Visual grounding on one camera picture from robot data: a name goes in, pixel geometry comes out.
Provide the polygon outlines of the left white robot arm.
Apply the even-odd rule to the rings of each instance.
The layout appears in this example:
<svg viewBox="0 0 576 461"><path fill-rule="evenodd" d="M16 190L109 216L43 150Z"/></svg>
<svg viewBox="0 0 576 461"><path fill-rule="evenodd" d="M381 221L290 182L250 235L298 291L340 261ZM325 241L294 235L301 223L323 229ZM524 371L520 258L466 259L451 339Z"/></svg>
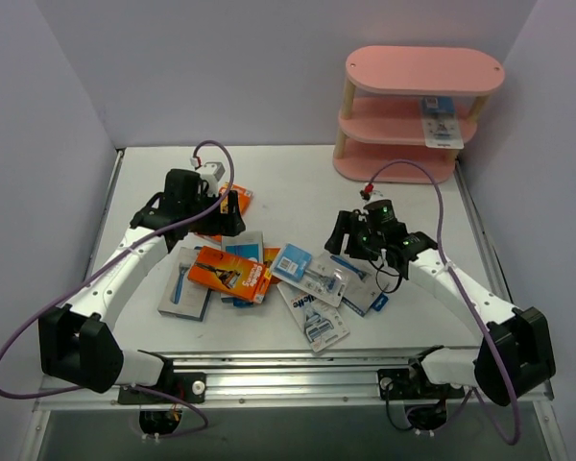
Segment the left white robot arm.
<svg viewBox="0 0 576 461"><path fill-rule="evenodd" d="M196 170L172 169L164 189L138 210L113 253L117 263L38 320L41 369L97 393L115 385L139 385L152 402L175 389L171 360L153 352L124 350L113 336L119 315L141 281L188 233L236 236L245 224L238 195L223 204L219 162Z"/></svg>

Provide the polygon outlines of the blue razor blister pack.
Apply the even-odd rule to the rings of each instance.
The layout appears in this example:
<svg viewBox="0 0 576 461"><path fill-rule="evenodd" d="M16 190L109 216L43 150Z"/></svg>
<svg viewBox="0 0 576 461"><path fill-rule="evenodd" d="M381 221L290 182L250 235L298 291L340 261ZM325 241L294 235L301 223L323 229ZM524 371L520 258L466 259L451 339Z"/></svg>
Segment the blue razor blister pack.
<svg viewBox="0 0 576 461"><path fill-rule="evenodd" d="M315 257L293 244L281 248L271 272L279 280L333 307L341 303L350 281L349 273L328 257Z"/></svg>

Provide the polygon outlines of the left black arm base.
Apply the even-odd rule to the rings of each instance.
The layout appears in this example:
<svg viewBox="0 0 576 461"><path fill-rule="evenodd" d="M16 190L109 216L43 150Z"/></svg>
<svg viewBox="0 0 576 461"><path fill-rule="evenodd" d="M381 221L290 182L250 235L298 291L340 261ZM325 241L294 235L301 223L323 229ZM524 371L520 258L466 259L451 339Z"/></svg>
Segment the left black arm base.
<svg viewBox="0 0 576 461"><path fill-rule="evenodd" d="M205 402L207 375L175 374L154 386L121 386L117 403L139 408L134 427L143 439L183 437L209 428L209 419L198 407Z"/></svg>

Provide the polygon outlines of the white Gillette SkinGuard blister pack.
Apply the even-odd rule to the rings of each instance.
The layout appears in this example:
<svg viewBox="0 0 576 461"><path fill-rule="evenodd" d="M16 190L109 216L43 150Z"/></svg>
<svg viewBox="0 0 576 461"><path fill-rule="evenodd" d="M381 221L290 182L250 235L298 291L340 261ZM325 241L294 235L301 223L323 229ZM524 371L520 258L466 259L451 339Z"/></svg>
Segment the white Gillette SkinGuard blister pack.
<svg viewBox="0 0 576 461"><path fill-rule="evenodd" d="M320 353L349 336L338 309L298 288L280 282L279 294L313 353Z"/></svg>

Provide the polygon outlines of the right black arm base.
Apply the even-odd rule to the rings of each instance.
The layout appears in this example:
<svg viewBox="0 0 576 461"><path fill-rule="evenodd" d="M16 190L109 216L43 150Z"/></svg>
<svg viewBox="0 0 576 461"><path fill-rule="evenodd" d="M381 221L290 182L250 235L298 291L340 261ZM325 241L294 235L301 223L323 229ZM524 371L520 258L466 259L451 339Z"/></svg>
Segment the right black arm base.
<svg viewBox="0 0 576 461"><path fill-rule="evenodd" d="M378 369L376 375L387 420L400 433L414 431L433 435L451 420L448 403L461 399L465 404L467 397L462 387L432 384L413 367ZM408 400L415 403L403 407L404 423L398 423L391 414L391 402Z"/></svg>

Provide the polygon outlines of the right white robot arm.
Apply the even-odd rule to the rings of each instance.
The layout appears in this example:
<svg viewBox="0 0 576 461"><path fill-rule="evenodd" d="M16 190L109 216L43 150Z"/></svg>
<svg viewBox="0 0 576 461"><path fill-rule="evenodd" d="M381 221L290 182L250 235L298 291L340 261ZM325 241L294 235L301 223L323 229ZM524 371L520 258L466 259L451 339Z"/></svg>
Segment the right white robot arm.
<svg viewBox="0 0 576 461"><path fill-rule="evenodd" d="M393 204L375 201L361 210L341 210L324 245L333 255L383 259L452 313L479 341L477 350L434 346L421 352L407 373L418 396L442 385L476 387L507 406L556 374L549 325L538 309L521 309L497 297L444 253L440 240L410 232Z"/></svg>

